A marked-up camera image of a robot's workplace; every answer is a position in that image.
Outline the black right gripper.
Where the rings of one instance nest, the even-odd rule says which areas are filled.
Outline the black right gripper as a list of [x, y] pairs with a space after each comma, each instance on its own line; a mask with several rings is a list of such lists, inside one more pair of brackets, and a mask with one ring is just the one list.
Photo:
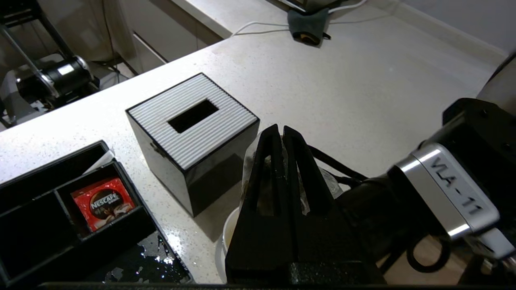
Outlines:
[[366, 252], [381, 268], [391, 268], [406, 254], [412, 268], [443, 268], [444, 252], [430, 265], [421, 264], [414, 255], [415, 247], [428, 235], [410, 209], [400, 200], [388, 175], [368, 178], [343, 165], [323, 151], [308, 145], [313, 158], [343, 173], [333, 176], [337, 183], [350, 186], [335, 202], [350, 223]]

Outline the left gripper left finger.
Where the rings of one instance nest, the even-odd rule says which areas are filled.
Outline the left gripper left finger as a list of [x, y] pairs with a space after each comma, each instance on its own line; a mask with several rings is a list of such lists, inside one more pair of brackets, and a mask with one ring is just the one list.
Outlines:
[[[225, 257], [229, 284], [286, 285], [293, 261], [291, 212], [282, 143], [278, 125], [267, 127], [258, 139], [243, 204]], [[270, 180], [272, 214], [258, 211], [264, 180]]]

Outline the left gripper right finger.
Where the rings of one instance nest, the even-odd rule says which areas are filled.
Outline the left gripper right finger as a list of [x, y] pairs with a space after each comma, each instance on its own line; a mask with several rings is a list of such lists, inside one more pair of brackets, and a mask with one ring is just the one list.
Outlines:
[[288, 182], [294, 226], [294, 285], [366, 285], [372, 282], [361, 250], [302, 135], [285, 126]]

